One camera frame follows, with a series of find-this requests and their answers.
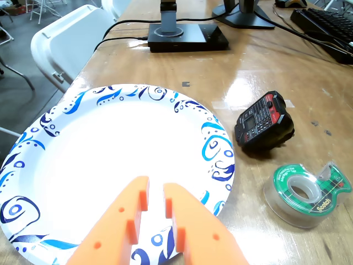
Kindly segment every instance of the black and red device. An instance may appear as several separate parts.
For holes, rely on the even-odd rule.
[[[268,150],[293,136],[294,123],[283,97],[269,91],[239,116],[234,130],[242,148]]]

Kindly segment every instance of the glossy table surface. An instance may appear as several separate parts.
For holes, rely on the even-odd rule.
[[[260,1],[259,5],[283,24],[272,12],[273,3]],[[132,0],[120,19],[159,19],[159,4],[160,0]],[[216,0],[178,0],[178,18],[209,17],[217,4]],[[278,12],[290,22],[292,9]],[[321,48],[281,29],[219,26],[230,43],[227,51],[152,54],[145,41],[105,42],[62,100],[110,84],[166,87],[213,111],[235,143],[239,114],[267,91],[277,90],[294,105],[287,110],[295,136],[261,156],[249,157],[234,145],[236,177],[219,219],[250,264],[353,264],[353,197],[319,226],[303,230],[278,218],[263,195],[264,182],[288,163],[303,163],[317,173],[334,161],[353,182],[352,67],[337,64]],[[147,34],[147,24],[132,23],[116,26],[108,37]],[[1,242],[0,264],[28,264],[4,236]],[[168,264],[184,264],[182,255]]]

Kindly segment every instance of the green tape dispenser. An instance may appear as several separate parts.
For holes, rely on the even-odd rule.
[[[299,195],[296,188],[302,190]],[[352,192],[352,185],[332,162],[318,176],[302,164],[279,167],[264,186],[265,198],[271,209],[291,225],[310,228],[341,204]]]

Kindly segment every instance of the black keyboard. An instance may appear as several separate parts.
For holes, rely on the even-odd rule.
[[[291,15],[291,20],[297,24],[304,32],[318,31],[331,36],[335,36],[345,41],[346,43],[353,42],[353,22],[346,19],[338,13],[329,11],[316,10],[309,8],[308,10],[294,10]],[[346,45],[343,41],[335,40],[328,36],[308,34],[309,36],[321,40],[329,41],[338,47],[353,53],[353,46]],[[353,64],[353,56],[350,56],[338,49],[323,47],[337,62],[344,64]]]

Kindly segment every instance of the power cord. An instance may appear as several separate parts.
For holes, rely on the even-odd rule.
[[[328,42],[328,41],[320,41],[320,40],[314,39],[314,38],[312,38],[312,37],[309,37],[309,36],[307,36],[307,35],[304,35],[304,34],[302,34],[302,33],[299,33],[299,32],[296,31],[296,30],[293,30],[293,29],[290,29],[290,28],[286,28],[285,26],[282,26],[281,24],[278,24],[278,23],[276,23],[276,22],[274,22],[274,21],[272,21],[272,20],[270,20],[270,19],[268,19],[268,18],[265,18],[264,16],[260,15],[257,11],[254,11],[254,13],[255,13],[259,18],[263,19],[264,21],[266,21],[266,22],[268,22],[268,23],[270,23],[270,24],[272,24],[272,25],[274,25],[274,26],[276,26],[276,27],[278,27],[278,28],[280,28],[280,29],[283,29],[283,30],[285,30],[285,31],[287,31],[287,32],[289,32],[289,33],[292,33],[292,34],[294,34],[295,36],[298,36],[298,37],[300,37],[300,38],[302,38],[302,39],[308,40],[308,41],[310,41],[310,42],[312,42],[312,43],[314,43],[314,44],[316,44],[316,45],[319,45],[319,46],[321,46],[321,47],[328,47],[328,48],[331,48],[331,49],[340,50],[340,51],[346,53],[347,55],[350,55],[350,56],[353,57],[353,54],[352,54],[352,53],[350,53],[350,52],[348,52],[348,51],[342,49],[341,47],[338,47],[337,45],[335,45],[335,44],[333,44],[333,43],[330,43],[330,42]]]
[[[275,14],[277,17],[279,17],[280,19],[282,19],[282,21],[283,21],[288,27],[290,27],[292,30],[294,30],[294,31],[296,31],[296,32],[298,32],[298,33],[300,33],[299,31],[295,30],[295,29],[292,27],[292,25],[289,24],[289,23],[284,19],[284,17],[282,17],[281,15],[278,14],[278,12],[277,12],[277,10],[276,10],[276,5],[275,5],[275,4],[273,5],[272,8],[273,8],[274,14]],[[326,37],[326,38],[339,40],[339,41],[341,41],[343,44],[345,44],[347,47],[350,47],[350,44],[349,44],[349,43],[347,43],[346,41],[340,39],[339,37],[332,36],[332,35],[328,35],[328,34],[326,34],[326,33],[322,33],[322,32],[319,32],[319,31],[307,30],[307,31],[304,32],[304,34],[305,34],[305,35],[308,35],[309,37],[312,37],[312,38],[313,38],[315,35],[320,35],[320,36],[323,36],[323,37]]]
[[[212,18],[179,18],[179,19],[177,19],[177,22],[179,22],[179,21],[208,21],[208,20],[220,18],[220,17],[224,16],[225,14],[226,13],[223,13],[223,14],[217,15]],[[149,23],[149,24],[152,24],[152,23],[160,23],[160,22],[161,22],[160,20],[140,20],[140,19],[128,19],[128,20],[118,21],[115,24],[113,24],[109,29],[106,30],[106,32],[104,33],[103,39],[107,36],[109,31],[113,27],[115,27],[116,25],[119,25],[119,24],[125,24],[125,23]]]
[[[177,22],[179,22],[179,21],[208,21],[208,20],[213,20],[213,19],[216,19],[216,18],[220,18],[220,17],[224,16],[225,14],[226,13],[223,13],[223,14],[217,15],[217,16],[212,17],[212,18],[179,18],[179,19],[177,19]],[[116,25],[119,25],[119,24],[125,24],[125,23],[149,23],[149,24],[152,24],[152,23],[160,23],[160,22],[161,22],[160,20],[140,20],[140,19],[128,19],[128,20],[118,21],[115,24],[113,24],[109,29],[106,30],[106,32],[104,33],[103,39],[107,36],[109,31],[113,27],[115,27]],[[147,36],[145,36],[145,37],[119,37],[119,38],[106,39],[106,40],[101,41],[95,47],[94,51],[96,51],[96,49],[99,47],[100,44],[102,44],[102,43],[104,43],[106,41],[109,41],[109,40],[122,40],[122,39],[147,40],[148,37]]]
[[[106,39],[106,40],[102,40],[99,44],[97,44],[97,46],[94,48],[94,51],[96,51],[96,49],[99,47],[100,44],[109,41],[109,40],[123,40],[123,39],[135,39],[135,40],[147,40],[148,37],[118,37],[118,38],[111,38],[111,39]]]

